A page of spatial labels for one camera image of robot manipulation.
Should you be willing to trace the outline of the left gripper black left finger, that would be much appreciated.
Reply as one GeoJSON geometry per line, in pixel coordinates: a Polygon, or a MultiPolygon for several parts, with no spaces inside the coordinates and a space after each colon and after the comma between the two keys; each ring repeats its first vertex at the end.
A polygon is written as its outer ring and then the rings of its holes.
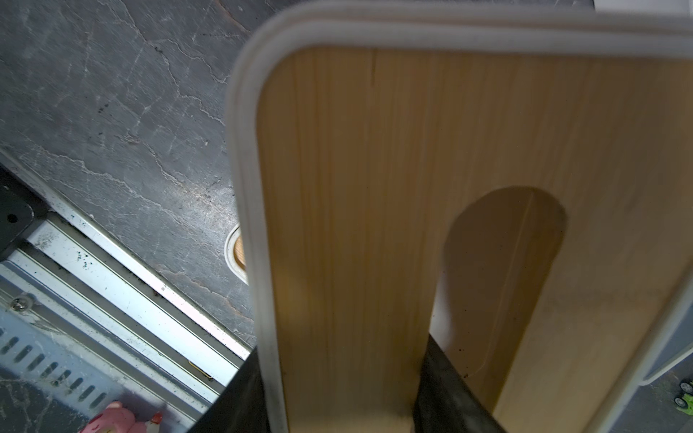
{"type": "Polygon", "coordinates": [[[189,433],[270,432],[259,356],[254,349],[189,433]]]}

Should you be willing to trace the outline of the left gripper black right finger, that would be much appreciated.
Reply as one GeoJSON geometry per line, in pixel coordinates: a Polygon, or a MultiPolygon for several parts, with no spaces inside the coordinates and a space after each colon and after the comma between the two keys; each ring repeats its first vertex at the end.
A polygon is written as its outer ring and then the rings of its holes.
{"type": "Polygon", "coordinates": [[[428,339],[420,371],[413,422],[415,433],[505,433],[433,337],[428,339]]]}

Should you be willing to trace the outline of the white tissue box wooden lid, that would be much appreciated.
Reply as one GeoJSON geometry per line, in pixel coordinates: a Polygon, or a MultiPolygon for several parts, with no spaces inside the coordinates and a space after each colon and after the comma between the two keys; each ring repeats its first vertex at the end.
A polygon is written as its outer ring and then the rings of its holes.
{"type": "Polygon", "coordinates": [[[437,285],[515,432],[611,429],[692,304],[692,21],[291,6],[227,144],[274,432],[410,432],[437,285]]]}

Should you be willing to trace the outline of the white tissue box grey top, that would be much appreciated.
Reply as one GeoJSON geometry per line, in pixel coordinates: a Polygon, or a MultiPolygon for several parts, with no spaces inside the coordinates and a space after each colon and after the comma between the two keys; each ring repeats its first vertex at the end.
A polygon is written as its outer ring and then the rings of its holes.
{"type": "Polygon", "coordinates": [[[640,386],[646,386],[668,373],[682,360],[692,354],[692,315],[682,319],[678,328],[660,351],[653,367],[640,382],[640,386]]]}

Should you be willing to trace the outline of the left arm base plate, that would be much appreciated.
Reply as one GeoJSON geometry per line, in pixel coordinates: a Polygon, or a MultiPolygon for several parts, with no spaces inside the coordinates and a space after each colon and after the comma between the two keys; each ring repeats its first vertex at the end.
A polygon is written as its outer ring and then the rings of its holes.
{"type": "Polygon", "coordinates": [[[50,207],[1,166],[1,261],[5,261],[47,218],[50,207]]]}

